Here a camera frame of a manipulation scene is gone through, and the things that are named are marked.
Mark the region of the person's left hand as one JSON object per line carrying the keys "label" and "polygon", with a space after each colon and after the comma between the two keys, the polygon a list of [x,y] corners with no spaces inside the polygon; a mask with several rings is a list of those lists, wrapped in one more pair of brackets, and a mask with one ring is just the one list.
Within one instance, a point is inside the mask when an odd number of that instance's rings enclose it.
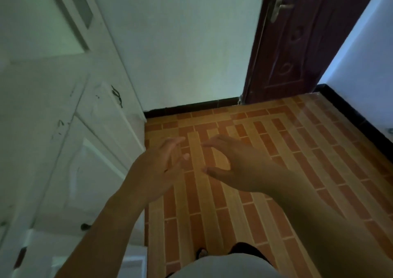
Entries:
{"label": "person's left hand", "polygon": [[185,137],[169,137],[151,146],[135,160],[121,186],[121,190],[126,192],[126,197],[133,206],[145,208],[179,179],[182,172],[174,177],[172,166],[175,162],[170,165],[169,162],[174,150],[184,140]]}

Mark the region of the person's right hand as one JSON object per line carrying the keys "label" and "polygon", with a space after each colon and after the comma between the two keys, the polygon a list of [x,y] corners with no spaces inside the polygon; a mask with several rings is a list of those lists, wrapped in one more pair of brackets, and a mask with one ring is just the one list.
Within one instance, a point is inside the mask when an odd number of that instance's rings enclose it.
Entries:
{"label": "person's right hand", "polygon": [[259,192],[273,197],[293,173],[276,164],[263,153],[235,138],[226,135],[216,135],[202,143],[221,152],[229,161],[230,169],[235,178],[226,185],[240,191]]}

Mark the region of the person's left forearm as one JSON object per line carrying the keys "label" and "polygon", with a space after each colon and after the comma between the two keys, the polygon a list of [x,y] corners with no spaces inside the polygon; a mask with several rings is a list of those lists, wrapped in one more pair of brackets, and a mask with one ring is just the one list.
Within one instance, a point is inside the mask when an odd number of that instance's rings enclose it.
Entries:
{"label": "person's left forearm", "polygon": [[135,222],[146,206],[148,185],[145,177],[127,178],[55,278],[116,278]]}

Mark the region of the person's right forearm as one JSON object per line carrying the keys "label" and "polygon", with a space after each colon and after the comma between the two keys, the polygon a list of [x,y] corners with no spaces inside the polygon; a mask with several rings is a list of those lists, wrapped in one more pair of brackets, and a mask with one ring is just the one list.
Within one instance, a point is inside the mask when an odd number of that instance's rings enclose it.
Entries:
{"label": "person's right forearm", "polygon": [[393,278],[393,260],[362,226],[327,205],[298,174],[274,174],[269,196],[286,214],[311,260],[324,278]]}

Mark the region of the person's dark trousers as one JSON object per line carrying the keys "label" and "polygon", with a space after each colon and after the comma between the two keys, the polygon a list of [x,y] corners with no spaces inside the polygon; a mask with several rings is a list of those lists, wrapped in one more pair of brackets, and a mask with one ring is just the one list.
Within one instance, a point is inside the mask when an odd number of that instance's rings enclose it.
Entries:
{"label": "person's dark trousers", "polygon": [[261,251],[258,250],[258,248],[245,243],[245,242],[238,242],[236,243],[231,250],[228,252],[229,254],[248,254],[248,255],[252,255],[252,256],[257,256],[259,258],[262,258],[263,260],[265,260],[266,262],[268,262],[271,266],[272,264],[270,263],[270,261],[263,255],[263,253]]}

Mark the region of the person's white shirt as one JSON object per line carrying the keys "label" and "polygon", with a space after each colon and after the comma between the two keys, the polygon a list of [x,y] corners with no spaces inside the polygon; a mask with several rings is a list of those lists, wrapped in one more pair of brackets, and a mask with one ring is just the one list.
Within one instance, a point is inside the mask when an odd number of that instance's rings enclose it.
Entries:
{"label": "person's white shirt", "polygon": [[166,278],[284,278],[284,276],[260,257],[235,253],[202,257]]}

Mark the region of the white wooden cabinet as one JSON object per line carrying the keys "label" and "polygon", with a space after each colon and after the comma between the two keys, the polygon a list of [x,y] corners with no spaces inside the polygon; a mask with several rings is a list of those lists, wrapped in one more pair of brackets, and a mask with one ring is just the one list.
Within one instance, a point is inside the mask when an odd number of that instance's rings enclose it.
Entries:
{"label": "white wooden cabinet", "polygon": [[54,277],[145,151],[108,5],[0,0],[0,278]]}

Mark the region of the dark red wooden door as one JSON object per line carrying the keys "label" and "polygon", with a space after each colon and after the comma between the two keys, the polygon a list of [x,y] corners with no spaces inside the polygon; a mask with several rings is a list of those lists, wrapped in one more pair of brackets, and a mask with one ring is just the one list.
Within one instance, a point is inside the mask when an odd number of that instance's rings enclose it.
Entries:
{"label": "dark red wooden door", "polygon": [[242,104],[314,91],[371,0],[283,0],[294,4],[269,17],[275,0],[262,0]]}

